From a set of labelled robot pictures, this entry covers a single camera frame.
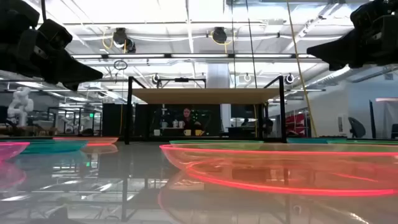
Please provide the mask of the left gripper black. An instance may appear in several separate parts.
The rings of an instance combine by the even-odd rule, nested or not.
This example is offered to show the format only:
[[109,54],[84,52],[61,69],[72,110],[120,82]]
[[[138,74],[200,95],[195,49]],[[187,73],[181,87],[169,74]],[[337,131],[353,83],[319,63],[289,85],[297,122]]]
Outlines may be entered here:
[[98,80],[103,74],[75,60],[63,47],[50,43],[38,30],[25,30],[17,42],[0,43],[0,70],[46,82],[64,83],[77,91],[79,83]]

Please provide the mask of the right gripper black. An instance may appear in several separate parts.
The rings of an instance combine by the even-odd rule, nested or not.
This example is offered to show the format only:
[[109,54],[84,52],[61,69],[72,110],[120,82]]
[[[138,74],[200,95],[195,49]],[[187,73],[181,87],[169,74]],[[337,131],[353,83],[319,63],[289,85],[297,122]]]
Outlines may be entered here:
[[[329,71],[337,71],[355,63],[357,43],[358,33],[353,29],[337,40],[309,47],[307,54],[326,62]],[[360,51],[364,64],[398,64],[398,16],[377,18],[362,34]]]

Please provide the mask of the translucent orange plastic plate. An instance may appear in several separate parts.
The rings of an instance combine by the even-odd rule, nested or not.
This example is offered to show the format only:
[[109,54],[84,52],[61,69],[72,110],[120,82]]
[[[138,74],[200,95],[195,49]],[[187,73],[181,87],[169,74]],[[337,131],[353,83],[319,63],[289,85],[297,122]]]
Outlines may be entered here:
[[86,141],[87,146],[107,146],[118,141],[117,137],[53,137],[54,140]]
[[398,195],[394,145],[240,142],[160,148],[172,165],[209,184],[290,195]]

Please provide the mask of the translucent green plastic plate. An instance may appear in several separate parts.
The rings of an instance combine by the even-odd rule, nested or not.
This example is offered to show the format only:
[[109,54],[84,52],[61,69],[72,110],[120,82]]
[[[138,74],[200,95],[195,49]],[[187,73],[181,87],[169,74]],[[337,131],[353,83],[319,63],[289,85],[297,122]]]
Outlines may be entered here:
[[86,147],[87,141],[81,140],[31,140],[30,144],[21,154],[55,154],[64,152],[75,152]]
[[343,138],[288,138],[291,144],[378,144],[398,145],[398,140],[343,139]]

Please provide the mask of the green plastic cup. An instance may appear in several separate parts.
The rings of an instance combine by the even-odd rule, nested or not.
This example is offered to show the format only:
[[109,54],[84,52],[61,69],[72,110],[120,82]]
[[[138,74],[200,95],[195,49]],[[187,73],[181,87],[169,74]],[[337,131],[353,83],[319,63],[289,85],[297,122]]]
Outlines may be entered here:
[[250,141],[250,140],[173,140],[169,141],[170,144],[216,144],[216,143],[256,143],[262,144],[264,141]]

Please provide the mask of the wooden shelf with black legs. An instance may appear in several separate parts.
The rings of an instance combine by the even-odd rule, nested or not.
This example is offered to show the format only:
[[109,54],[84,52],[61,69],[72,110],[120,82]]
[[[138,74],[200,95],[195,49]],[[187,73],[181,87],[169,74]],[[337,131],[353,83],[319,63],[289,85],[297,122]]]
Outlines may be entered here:
[[242,104],[255,105],[260,112],[257,114],[258,130],[262,131],[262,118],[268,117],[268,100],[279,96],[280,106],[280,141],[287,142],[285,120],[284,79],[278,76],[264,88],[146,88],[135,77],[129,77],[127,86],[127,110],[125,120],[124,142],[129,144],[132,124],[132,97],[136,96],[147,104],[172,105],[222,105]]

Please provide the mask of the black office chair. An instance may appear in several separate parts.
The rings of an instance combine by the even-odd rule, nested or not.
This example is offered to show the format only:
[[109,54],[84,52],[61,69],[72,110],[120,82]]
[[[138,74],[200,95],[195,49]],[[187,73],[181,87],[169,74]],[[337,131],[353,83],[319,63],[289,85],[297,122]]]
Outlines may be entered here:
[[348,121],[351,126],[349,131],[352,135],[352,138],[362,138],[366,135],[366,129],[361,122],[352,117],[349,117]]

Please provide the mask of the red cabinet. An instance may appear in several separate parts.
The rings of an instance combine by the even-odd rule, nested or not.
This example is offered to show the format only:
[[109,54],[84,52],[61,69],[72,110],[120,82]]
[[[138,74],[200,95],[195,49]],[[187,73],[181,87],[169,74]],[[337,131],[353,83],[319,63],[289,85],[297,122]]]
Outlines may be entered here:
[[303,113],[286,117],[286,131],[288,136],[306,137],[307,125]]

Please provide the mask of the translucent pink plastic plate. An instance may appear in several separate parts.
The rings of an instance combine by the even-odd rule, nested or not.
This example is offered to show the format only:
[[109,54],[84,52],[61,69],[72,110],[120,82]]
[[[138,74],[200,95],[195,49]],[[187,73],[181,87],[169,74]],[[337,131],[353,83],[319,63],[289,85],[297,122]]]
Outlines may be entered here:
[[6,161],[19,155],[30,142],[0,142],[0,161]]

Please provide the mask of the person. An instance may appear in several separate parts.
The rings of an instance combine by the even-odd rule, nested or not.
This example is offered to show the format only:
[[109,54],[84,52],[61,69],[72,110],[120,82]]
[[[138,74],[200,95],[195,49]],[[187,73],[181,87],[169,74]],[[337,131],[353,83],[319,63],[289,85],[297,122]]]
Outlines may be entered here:
[[189,108],[183,109],[183,122],[184,122],[184,129],[190,130],[202,130],[202,125],[199,121],[195,121],[191,116],[191,110]]

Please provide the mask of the black metal station frame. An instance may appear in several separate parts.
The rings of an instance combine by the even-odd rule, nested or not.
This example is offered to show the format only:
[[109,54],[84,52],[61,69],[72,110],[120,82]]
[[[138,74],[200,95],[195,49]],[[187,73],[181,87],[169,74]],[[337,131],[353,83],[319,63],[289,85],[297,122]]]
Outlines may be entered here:
[[95,108],[53,106],[47,109],[47,119],[61,135],[101,136],[102,118],[102,111]]

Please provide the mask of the black partition wall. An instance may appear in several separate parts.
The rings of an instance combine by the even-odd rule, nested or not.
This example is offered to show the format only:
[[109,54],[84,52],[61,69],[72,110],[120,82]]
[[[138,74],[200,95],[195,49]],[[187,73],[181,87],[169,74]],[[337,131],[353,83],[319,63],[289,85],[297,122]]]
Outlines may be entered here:
[[[160,130],[161,137],[189,137],[183,131],[183,109],[191,110],[191,117],[199,121],[204,131],[203,137],[218,136],[221,128],[221,108],[219,105],[132,105],[131,137],[151,138],[154,130]],[[103,105],[103,136],[124,136],[126,105]]]

